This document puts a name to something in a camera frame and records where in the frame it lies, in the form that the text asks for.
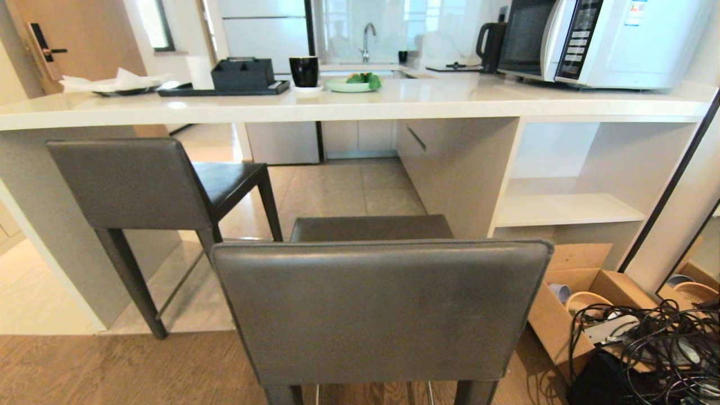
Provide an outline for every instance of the bar stool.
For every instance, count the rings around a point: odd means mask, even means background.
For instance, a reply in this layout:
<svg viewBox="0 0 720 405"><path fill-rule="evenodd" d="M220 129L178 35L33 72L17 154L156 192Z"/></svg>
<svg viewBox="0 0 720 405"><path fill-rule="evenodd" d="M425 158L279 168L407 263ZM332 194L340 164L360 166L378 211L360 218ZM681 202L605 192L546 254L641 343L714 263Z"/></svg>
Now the bar stool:
<svg viewBox="0 0 720 405"><path fill-rule="evenodd" d="M216 245L268 404L303 405L306 384L457 380L456 405L490 405L553 246L448 237L442 215L299 218L296 243Z"/></svg>
<svg viewBox="0 0 720 405"><path fill-rule="evenodd" d="M191 163L173 138L61 140L47 145L157 339L167 337L160 319L167 303L158 312L123 229L193 230L209 259L212 246L222 242L218 223L257 186L273 239L282 241L265 164Z"/></svg>

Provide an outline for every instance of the stool leg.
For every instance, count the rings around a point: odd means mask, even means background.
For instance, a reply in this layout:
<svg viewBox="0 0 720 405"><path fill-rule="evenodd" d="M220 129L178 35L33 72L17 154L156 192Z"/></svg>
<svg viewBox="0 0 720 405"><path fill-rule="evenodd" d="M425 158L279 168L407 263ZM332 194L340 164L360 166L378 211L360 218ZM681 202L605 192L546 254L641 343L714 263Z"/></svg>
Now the stool leg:
<svg viewBox="0 0 720 405"><path fill-rule="evenodd" d="M168 332L163 322L155 318L158 309L122 229L96 229L95 233L153 335L156 339L165 339Z"/></svg>
<svg viewBox="0 0 720 405"><path fill-rule="evenodd" d="M498 381L458 381L455 405L490 405L497 387Z"/></svg>
<svg viewBox="0 0 720 405"><path fill-rule="evenodd" d="M210 260L210 250L215 244L222 242L222 234L220 234L220 227L216 223L213 223L210 228L197 229L197 238L200 239L202 249L205 250L207 259Z"/></svg>
<svg viewBox="0 0 720 405"><path fill-rule="evenodd" d="M270 183L270 173L265 167L265 174L262 176L260 182L258 182L258 189L260 190L260 198L263 200L263 206L265 207L265 215L268 217L268 223L270 224L270 231L272 232L272 239L275 242L282 242L282 230L280 228L280 219L277 216L277 208L275 207L275 197L272 194L272 184Z"/></svg>
<svg viewBox="0 0 720 405"><path fill-rule="evenodd" d="M302 405L301 386L265 387L268 405Z"/></svg>

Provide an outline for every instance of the white shelf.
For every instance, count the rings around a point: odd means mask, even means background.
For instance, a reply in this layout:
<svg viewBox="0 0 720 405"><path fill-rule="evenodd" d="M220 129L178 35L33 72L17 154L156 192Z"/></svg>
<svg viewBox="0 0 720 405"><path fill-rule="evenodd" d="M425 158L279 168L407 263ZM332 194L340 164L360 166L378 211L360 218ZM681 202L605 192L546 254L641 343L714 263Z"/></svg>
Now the white shelf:
<svg viewBox="0 0 720 405"><path fill-rule="evenodd" d="M645 215L572 178L513 179L500 200L496 227L642 221Z"/></svg>

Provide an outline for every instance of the microwave door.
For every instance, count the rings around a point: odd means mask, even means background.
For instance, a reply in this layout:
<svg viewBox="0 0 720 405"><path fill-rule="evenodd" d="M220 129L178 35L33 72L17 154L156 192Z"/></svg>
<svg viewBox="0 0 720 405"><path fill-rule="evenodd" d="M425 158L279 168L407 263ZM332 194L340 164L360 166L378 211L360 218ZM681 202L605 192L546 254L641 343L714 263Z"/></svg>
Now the microwave door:
<svg viewBox="0 0 720 405"><path fill-rule="evenodd" d="M542 80L540 55L556 0L513 0L498 70Z"/></svg>
<svg viewBox="0 0 720 405"><path fill-rule="evenodd" d="M550 12L540 49L542 80L554 81L577 0L557 0Z"/></svg>

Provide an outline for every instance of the white countertop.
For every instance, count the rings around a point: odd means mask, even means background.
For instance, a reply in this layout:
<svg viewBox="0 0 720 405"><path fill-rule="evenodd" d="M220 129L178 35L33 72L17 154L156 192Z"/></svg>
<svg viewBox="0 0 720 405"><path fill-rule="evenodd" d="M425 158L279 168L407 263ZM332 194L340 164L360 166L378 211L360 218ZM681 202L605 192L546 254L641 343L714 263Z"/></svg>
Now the white countertop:
<svg viewBox="0 0 720 405"><path fill-rule="evenodd" d="M518 83L478 73L415 71L393 65L323 66L323 70L404 70L434 79L386 79L378 92L277 96L160 97L144 94L103 98L56 94L0 107L0 130L174 123L383 120L455 117L613 115L639 120L700 121L712 96L708 89L673 94L578 91Z"/></svg>

